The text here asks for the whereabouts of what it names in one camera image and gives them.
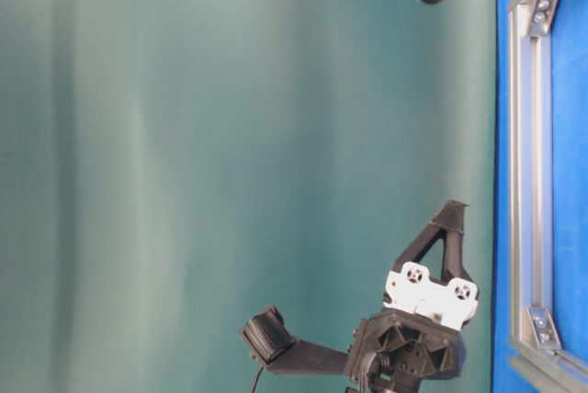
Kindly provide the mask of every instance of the black cable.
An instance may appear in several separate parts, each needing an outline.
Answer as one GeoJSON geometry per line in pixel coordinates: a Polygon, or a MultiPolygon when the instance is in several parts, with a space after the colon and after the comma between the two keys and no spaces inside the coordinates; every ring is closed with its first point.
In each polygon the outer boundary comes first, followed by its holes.
{"type": "Polygon", "coordinates": [[[261,366],[259,367],[259,370],[257,370],[257,373],[255,374],[254,377],[254,384],[251,386],[251,393],[255,393],[255,389],[257,388],[257,383],[259,382],[259,377],[261,376],[261,372],[264,371],[264,367],[261,366]]]}

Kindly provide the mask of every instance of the black bracket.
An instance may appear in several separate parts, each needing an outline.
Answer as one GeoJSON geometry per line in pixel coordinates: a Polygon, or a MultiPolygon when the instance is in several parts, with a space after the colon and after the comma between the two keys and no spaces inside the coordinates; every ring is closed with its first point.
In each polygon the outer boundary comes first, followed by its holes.
{"type": "Polygon", "coordinates": [[[463,221],[466,206],[455,200],[448,201],[398,257],[392,266],[392,271],[400,272],[402,265],[407,262],[420,263],[433,245],[441,240],[444,253],[440,282],[447,284],[455,277],[471,281],[462,262],[463,221]]]}

